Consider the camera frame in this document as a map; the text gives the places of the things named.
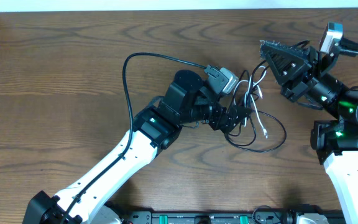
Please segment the white cable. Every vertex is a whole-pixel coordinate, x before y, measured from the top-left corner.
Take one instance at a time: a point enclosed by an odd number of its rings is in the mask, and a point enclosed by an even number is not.
[[[261,66],[258,67],[258,69],[260,69],[260,68],[265,69],[266,67],[263,66],[263,65],[261,65]],[[256,83],[253,82],[253,86],[257,86],[257,88],[258,88],[258,92],[259,92],[259,97],[260,97],[260,98],[263,98],[263,97],[262,97],[262,89],[259,87],[258,84],[265,78],[266,73],[267,73],[267,70],[262,74],[261,78],[260,78]],[[247,90],[247,92],[246,92],[245,95],[244,95],[244,105],[246,105],[246,99],[247,99],[247,96],[248,96],[248,94],[249,94],[249,92],[250,92],[250,89],[251,89],[251,84],[250,84],[251,78],[252,78],[252,75],[249,77],[249,80],[241,80],[241,81],[239,81],[239,83],[237,83],[237,85],[236,85],[236,87],[235,87],[235,89],[234,89],[234,92],[233,92],[233,93],[236,92],[237,87],[239,86],[240,83],[242,83],[242,82],[248,82],[248,90]],[[268,138],[267,130],[264,128],[264,126],[263,126],[263,124],[262,124],[262,122],[261,122],[261,120],[260,120],[260,118],[259,118],[259,113],[258,113],[258,110],[257,110],[257,108],[256,108],[255,100],[254,100],[253,97],[251,97],[251,98],[252,98],[252,102],[254,103],[255,112],[256,112],[256,115],[257,115],[257,118],[258,118],[260,127],[262,128],[265,137]],[[244,127],[247,126],[247,122],[248,122],[247,118],[244,118]]]
[[[239,81],[239,82],[237,83],[236,87],[234,87],[233,93],[235,93],[235,92],[237,91],[237,88],[239,87],[240,83],[242,83],[242,82],[249,82],[249,81],[248,81],[248,80],[241,80],[241,81]],[[260,97],[261,99],[263,99],[262,89],[261,89],[261,87],[259,87],[259,86],[257,86],[257,87],[258,87],[259,97]]]
[[[265,69],[266,67],[263,66],[263,65],[261,65],[261,66],[259,66],[259,68]],[[254,84],[254,85],[258,85],[258,84],[265,78],[266,73],[267,73],[267,70],[262,74],[262,77],[261,77],[261,78],[256,82],[256,84]]]
[[[264,131],[265,137],[268,138],[267,130],[265,129],[265,127],[263,126],[263,124],[262,124],[262,122],[261,122],[261,120],[260,120],[260,118],[259,118],[259,113],[258,113],[258,109],[256,108],[256,103],[255,103],[254,97],[251,97],[251,100],[252,100],[252,102],[253,102],[253,104],[254,104],[256,117],[258,118],[260,127],[261,127],[262,130]]]

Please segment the white wall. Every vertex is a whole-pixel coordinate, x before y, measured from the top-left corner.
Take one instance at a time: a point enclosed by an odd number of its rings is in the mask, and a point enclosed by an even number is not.
[[[358,7],[358,0],[0,0],[0,12]]]

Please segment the green led light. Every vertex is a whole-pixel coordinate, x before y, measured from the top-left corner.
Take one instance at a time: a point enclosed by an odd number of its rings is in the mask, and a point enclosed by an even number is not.
[[[352,104],[350,102],[347,102],[347,101],[339,101],[338,103],[339,103],[339,105],[345,106],[347,108],[355,108],[357,106],[357,105],[354,105],[354,104]]]
[[[340,131],[336,131],[336,132],[335,132],[335,134],[336,134],[336,136],[337,136],[337,137],[341,137],[341,136],[343,136],[343,133],[342,133],[342,132],[340,132]]]

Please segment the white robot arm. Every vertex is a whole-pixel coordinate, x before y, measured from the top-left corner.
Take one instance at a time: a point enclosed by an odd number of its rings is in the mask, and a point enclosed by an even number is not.
[[[324,168],[334,184],[346,223],[358,223],[358,151],[332,153]]]
[[[73,201],[73,198],[94,179],[104,168],[112,163],[125,149],[128,142],[129,131],[118,145],[88,173],[75,181],[66,189],[60,190],[55,195],[60,198],[58,205],[66,210]],[[136,131],[133,133],[132,144],[125,155],[117,164],[110,168],[99,178],[81,197],[81,200],[72,208],[69,215],[79,215],[82,223],[91,223],[99,209],[106,201],[135,174],[140,168],[149,164],[157,154],[157,147],[150,145],[151,140]]]

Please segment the wooden surface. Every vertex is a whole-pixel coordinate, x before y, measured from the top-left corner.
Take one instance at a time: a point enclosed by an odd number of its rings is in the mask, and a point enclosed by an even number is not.
[[[239,74],[260,62],[259,40],[311,39],[318,46],[328,21],[342,22],[346,37],[358,41],[358,9],[0,13],[0,223],[21,222],[38,191],[65,188],[121,140],[129,128],[121,78],[129,54],[158,52]],[[183,68],[189,67],[159,58],[131,61],[134,113],[164,95]],[[358,57],[341,57],[332,74],[358,85]],[[331,118],[284,99],[271,73],[261,87],[259,109],[288,131],[280,149],[242,152],[209,126],[184,129],[112,200],[182,211],[298,203],[340,208],[309,143],[313,121]],[[269,139],[259,138],[253,148],[283,137],[277,124],[264,121]],[[248,141],[250,131],[242,136]]]

